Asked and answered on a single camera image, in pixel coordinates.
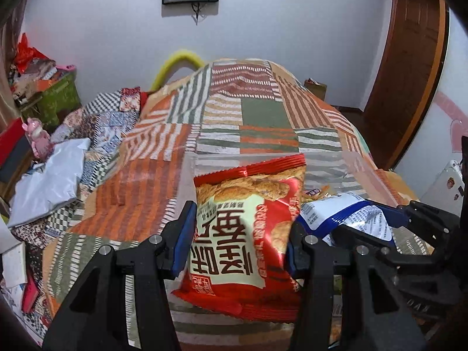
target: patchwork bedspread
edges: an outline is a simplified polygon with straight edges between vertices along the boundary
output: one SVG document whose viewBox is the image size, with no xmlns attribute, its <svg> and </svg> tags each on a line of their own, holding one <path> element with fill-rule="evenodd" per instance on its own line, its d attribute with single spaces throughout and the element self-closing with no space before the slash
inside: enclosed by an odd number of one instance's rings
<svg viewBox="0 0 468 351">
<path fill-rule="evenodd" d="M 44 250 L 41 283 L 51 316 L 101 245 L 137 246 L 178 216 L 181 174 L 194 155 L 314 153 L 315 161 L 307 165 L 306 187 L 327 182 L 340 186 L 341 191 L 381 198 L 366 173 L 350 173 L 342 157 L 342 151 L 357 153 L 367 167 L 375 169 L 354 126 L 273 62 L 210 63 L 150 95 L 139 121 L 138 96 L 134 90 L 98 96 L 67 117 L 66 127 L 60 129 L 63 138 L 94 140 L 80 202 L 45 223 L 30 225 L 36 234 L 30 241 Z M 402 197 L 385 173 L 377 175 L 391 204 L 414 198 Z M 59 228 L 52 234 L 51 227 Z M 402 252 L 427 252 L 408 231 L 397 231 L 394 236 Z M 167 282 L 168 292 L 177 283 Z M 138 346 L 131 277 L 126 290 L 129 341 Z M 285 350 L 289 343 L 292 324 L 242 321 L 194 307 L 170 293 L 168 299 L 185 350 L 242 347 L 271 351 Z"/>
</svg>

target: white package with blue stripe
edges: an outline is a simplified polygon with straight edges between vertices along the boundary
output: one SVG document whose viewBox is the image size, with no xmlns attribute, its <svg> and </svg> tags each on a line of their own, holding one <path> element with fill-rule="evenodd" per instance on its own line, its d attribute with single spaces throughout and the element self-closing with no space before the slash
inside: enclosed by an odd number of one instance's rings
<svg viewBox="0 0 468 351">
<path fill-rule="evenodd" d="M 296 220 L 308 233 L 321 239 L 328 239 L 331 231 L 344 224 L 378 239 L 392 241 L 383 211 L 373 202 L 350 192 L 303 204 Z"/>
</svg>

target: metal screw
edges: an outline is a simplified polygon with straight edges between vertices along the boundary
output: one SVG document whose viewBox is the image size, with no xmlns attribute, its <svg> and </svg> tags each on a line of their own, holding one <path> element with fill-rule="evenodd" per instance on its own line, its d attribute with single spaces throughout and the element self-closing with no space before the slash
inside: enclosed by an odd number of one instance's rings
<svg viewBox="0 0 468 351">
<path fill-rule="evenodd" d="M 104 256 L 111 253 L 111 246 L 110 245 L 103 245 L 101 248 L 99 248 L 99 253 L 103 254 Z"/>
<path fill-rule="evenodd" d="M 149 242 L 151 244 L 159 244 L 162 242 L 162 236 L 161 235 L 153 235 L 149 238 Z"/>
<path fill-rule="evenodd" d="M 369 253 L 369 248 L 367 248 L 365 245 L 358 245 L 356 247 L 356 250 L 357 250 L 357 253 L 361 254 L 361 255 L 365 255 L 365 254 L 368 254 Z"/>
<path fill-rule="evenodd" d="M 319 242 L 319 239 L 317 238 L 317 236 L 313 236 L 313 235 L 307 235 L 304 238 L 304 240 L 306 241 L 307 244 L 310 244 L 310 245 L 314 245 Z"/>
</svg>

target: brown floor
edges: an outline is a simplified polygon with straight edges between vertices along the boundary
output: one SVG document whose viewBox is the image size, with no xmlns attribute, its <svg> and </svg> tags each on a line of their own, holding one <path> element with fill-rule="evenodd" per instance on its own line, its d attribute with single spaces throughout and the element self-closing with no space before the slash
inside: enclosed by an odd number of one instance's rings
<svg viewBox="0 0 468 351">
<path fill-rule="evenodd" d="M 378 168 L 383 168 L 391 155 L 389 149 L 384 146 L 384 144 L 388 144 L 385 139 L 386 134 L 381 133 L 374 125 L 367 123 L 361 110 L 343 107 L 339 107 L 338 110 L 358 129 L 369 146 L 375 164 Z"/>
</svg>

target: door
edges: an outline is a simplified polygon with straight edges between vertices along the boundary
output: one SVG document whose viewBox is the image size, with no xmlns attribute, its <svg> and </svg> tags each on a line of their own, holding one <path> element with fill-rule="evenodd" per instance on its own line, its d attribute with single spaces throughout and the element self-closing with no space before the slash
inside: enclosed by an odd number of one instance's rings
<svg viewBox="0 0 468 351">
<path fill-rule="evenodd" d="M 378 167 L 389 169 L 402 157 L 432 100 L 445 13 L 444 0 L 393 0 L 381 66 L 364 110 L 370 129 L 365 138 Z"/>
</svg>

